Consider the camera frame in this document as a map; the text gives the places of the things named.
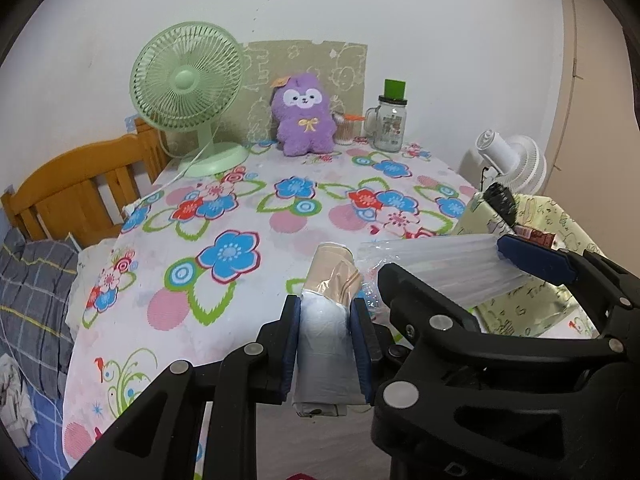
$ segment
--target fan base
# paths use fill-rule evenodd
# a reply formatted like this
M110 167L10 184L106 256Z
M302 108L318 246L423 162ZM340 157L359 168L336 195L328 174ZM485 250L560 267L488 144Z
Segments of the fan base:
M199 151L196 150L193 155L197 155ZM198 177L222 173L242 164L248 156L249 152L240 144L235 142L214 142L184 174L185 176ZM192 160L189 157L183 159L178 166L178 171L183 171L187 168Z

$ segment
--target wooden headboard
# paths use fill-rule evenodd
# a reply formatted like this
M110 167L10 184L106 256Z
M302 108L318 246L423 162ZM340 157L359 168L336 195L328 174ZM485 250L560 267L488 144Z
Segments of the wooden headboard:
M140 197L131 165L143 162L153 183L168 163L158 131L136 119L136 134L86 144L34 171L14 194L2 195L9 222L32 240L73 234L84 247L117 237L95 178L104 175L118 210Z

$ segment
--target yellow stripe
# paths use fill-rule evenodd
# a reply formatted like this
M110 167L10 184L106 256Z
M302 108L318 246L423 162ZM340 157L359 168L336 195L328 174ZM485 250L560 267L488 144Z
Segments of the yellow stripe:
M62 335L59 332L56 332L55 330L53 330L52 328L49 328L48 326L43 325L42 323L36 321L35 319L33 319L33 317L25 316L23 313L18 312L17 310L14 310L9 306L0 305L0 310L4 310L5 312L10 312L15 316L21 317L23 320L28 321L31 324L34 324L38 328L41 328L45 332L49 332L50 334L53 334L56 337L60 337Z
M50 265L51 267L57 269L57 270L61 270L62 272L68 272L69 274L77 274L78 272L75 270L71 270L71 269L63 269L63 267L60 267L58 264L55 264L53 262L50 262L49 260L45 260L44 258L37 258L35 261L33 262L28 262L27 260L25 260L24 258L18 258L18 256L16 256L15 254L13 254L11 252L11 250L9 249L9 247L6 246L6 244L2 244L2 248L5 249L13 258L16 262L22 262L26 265L35 265L38 263L43 263L43 264L47 264Z

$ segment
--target yellow-green patterned box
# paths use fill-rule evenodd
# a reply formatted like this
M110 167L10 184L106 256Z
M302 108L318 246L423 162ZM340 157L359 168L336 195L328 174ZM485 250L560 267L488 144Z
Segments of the yellow-green patterned box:
M552 199L546 196L517 194L516 222L547 233L558 234L567 249L582 254L584 250L602 254L582 228ZM478 192L452 234L513 234ZM477 307L491 333L537 336L559 322L569 311L580 308L565 286L553 286L538 278Z

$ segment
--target beige door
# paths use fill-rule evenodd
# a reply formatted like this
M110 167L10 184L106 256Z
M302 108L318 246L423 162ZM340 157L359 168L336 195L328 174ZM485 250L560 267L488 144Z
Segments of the beige door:
M575 38L572 91L563 85L568 113L546 151L550 162L557 156L544 194L611 260L640 276L640 132L625 38L602 0L567 2L575 8L564 26L565 47Z

